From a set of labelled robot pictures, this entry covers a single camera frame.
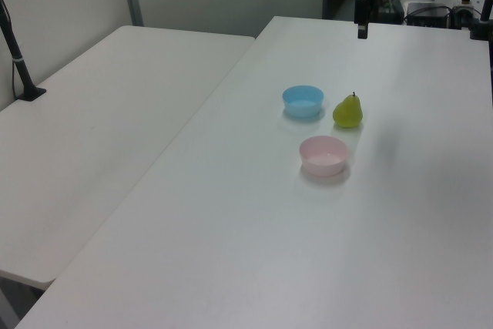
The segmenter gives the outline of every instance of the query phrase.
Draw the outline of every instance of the bowl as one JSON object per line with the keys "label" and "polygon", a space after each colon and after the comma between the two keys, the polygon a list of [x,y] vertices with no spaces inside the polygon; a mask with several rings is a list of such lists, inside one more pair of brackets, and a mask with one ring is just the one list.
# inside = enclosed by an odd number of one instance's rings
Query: bowl
{"label": "bowl", "polygon": [[303,168],[315,176],[333,176],[344,168],[349,150],[332,136],[312,136],[300,145]]}
{"label": "bowl", "polygon": [[283,92],[286,113],[297,119],[307,119],[319,113],[324,93],[315,86],[293,86]]}

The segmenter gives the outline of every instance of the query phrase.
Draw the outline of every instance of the blue bowl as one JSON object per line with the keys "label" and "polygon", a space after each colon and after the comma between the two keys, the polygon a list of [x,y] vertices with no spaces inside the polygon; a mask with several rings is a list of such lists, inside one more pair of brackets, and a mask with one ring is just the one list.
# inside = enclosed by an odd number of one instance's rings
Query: blue bowl
{"label": "blue bowl", "polygon": [[286,113],[297,119],[306,119],[319,113],[324,93],[315,86],[299,85],[284,90]]}

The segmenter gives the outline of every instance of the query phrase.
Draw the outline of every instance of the pear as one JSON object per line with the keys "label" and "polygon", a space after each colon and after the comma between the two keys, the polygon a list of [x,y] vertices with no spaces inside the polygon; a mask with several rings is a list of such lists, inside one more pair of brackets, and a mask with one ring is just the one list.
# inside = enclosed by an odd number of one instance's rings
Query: pear
{"label": "pear", "polygon": [[340,127],[357,127],[363,119],[360,99],[353,94],[339,103],[332,114],[335,123]]}

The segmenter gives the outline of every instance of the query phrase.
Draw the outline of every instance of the pink bowl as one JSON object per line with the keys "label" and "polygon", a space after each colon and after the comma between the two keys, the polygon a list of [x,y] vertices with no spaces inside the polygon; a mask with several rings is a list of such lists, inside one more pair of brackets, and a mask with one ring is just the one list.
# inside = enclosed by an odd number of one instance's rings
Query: pink bowl
{"label": "pink bowl", "polygon": [[333,176],[342,171],[349,151],[332,136],[312,136],[300,145],[303,168],[315,176]]}

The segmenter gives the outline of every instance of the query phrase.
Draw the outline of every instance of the black stand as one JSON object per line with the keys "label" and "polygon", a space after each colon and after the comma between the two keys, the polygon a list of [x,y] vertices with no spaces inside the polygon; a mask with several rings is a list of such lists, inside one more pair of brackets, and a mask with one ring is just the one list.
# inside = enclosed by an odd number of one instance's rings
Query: black stand
{"label": "black stand", "polygon": [[490,21],[492,6],[493,0],[485,0],[480,19],[475,19],[474,24],[471,27],[471,39],[493,42],[493,40],[491,39],[491,30],[493,30],[493,23]]}
{"label": "black stand", "polygon": [[24,58],[22,57],[21,50],[18,47],[17,41],[15,40],[14,32],[12,30],[12,25],[8,19],[6,10],[4,9],[2,2],[0,2],[0,27],[2,28],[5,41],[10,49],[10,54],[12,54],[12,60],[17,67],[19,76],[21,76],[22,84],[24,86],[24,94],[17,97],[20,100],[26,100],[32,102],[34,99],[43,95],[46,89],[41,89],[36,87],[31,80],[28,68],[25,65]]}

